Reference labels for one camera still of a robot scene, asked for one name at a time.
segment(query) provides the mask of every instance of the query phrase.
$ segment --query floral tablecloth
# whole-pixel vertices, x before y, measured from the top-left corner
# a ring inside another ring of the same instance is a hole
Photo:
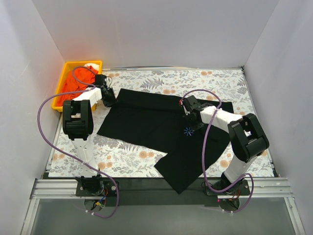
[[[242,115],[253,113],[241,70],[123,70],[108,71],[103,74],[112,77],[112,87],[116,96],[121,88],[178,96],[183,96],[193,89],[203,88],[216,93],[222,101],[231,101],[236,113]],[[205,92],[195,92],[194,95],[200,99],[215,100],[214,96]],[[99,102],[92,113],[94,131],[91,137],[94,144],[94,158],[100,170],[112,177],[162,177],[154,165],[166,153],[96,134],[109,111],[110,108],[104,107],[102,102]],[[75,154],[73,144],[62,129],[57,146]],[[207,175],[220,177],[232,157],[233,152],[229,145],[221,157],[206,171]],[[79,176],[80,171],[79,162],[60,152],[54,153],[49,177],[74,177]],[[254,161],[248,172],[255,177],[273,176],[266,152]]]

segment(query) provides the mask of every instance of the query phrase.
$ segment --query yellow plastic tray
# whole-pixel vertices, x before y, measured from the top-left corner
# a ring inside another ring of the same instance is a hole
[[[63,67],[63,71],[62,71],[62,74],[61,74],[61,77],[60,77],[60,80],[59,80],[59,84],[58,84],[58,88],[56,90],[56,94],[59,94],[63,88],[63,84],[67,78],[67,75],[70,71],[72,71],[75,67],[77,66],[83,66],[87,63],[94,63],[94,64],[97,64],[99,65],[99,71],[98,71],[98,74],[101,74],[102,73],[102,61],[100,60],[93,60],[93,61],[70,61],[70,62],[66,62],[64,64],[64,67]],[[57,97],[54,97],[53,101],[52,101],[52,108],[54,110],[57,110],[59,111],[60,113],[63,111],[63,107],[62,106],[57,106],[57,101],[58,101],[58,96]],[[96,105],[94,105],[92,108],[91,108],[93,111],[96,109]]]

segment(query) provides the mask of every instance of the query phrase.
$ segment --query black pants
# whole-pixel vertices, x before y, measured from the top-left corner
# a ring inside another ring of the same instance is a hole
[[[117,99],[98,134],[168,153],[155,168],[177,193],[182,193],[202,174],[204,131],[196,131],[191,136],[184,134],[189,125],[182,117],[184,111],[178,96],[121,89]],[[218,105],[215,101],[199,102]],[[233,113],[231,102],[223,102],[221,108]],[[206,169],[228,144],[228,133],[212,126],[206,143]]]

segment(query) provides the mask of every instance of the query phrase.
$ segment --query orange cloth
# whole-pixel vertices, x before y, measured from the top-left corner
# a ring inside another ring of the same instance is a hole
[[[89,66],[88,68],[91,69],[94,73],[96,73],[96,74],[98,73],[98,71],[95,70],[92,66]],[[84,69],[84,68],[77,68],[74,73],[75,73],[75,76],[78,80],[85,82],[85,83],[88,83],[88,84],[94,83],[94,74],[92,72],[90,72],[89,70]],[[61,93],[83,91],[86,88],[87,88],[86,85],[75,80],[75,78],[73,77],[72,71],[70,71],[67,75],[65,82],[64,82]],[[64,94],[64,95],[59,97],[58,102],[57,102],[57,106],[62,106],[63,102],[65,100],[74,99],[80,95],[81,95],[81,93]]]

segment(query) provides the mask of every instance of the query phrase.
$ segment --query white wall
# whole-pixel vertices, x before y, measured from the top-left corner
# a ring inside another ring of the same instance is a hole
[[[278,0],[33,0],[66,61],[239,67]]]
[[[313,1],[280,0],[246,63],[274,165],[313,234]]]
[[[0,0],[0,51],[0,234],[17,235],[49,155],[37,110],[54,93],[64,61],[31,0]],[[58,116],[49,105],[43,110],[50,140]]]

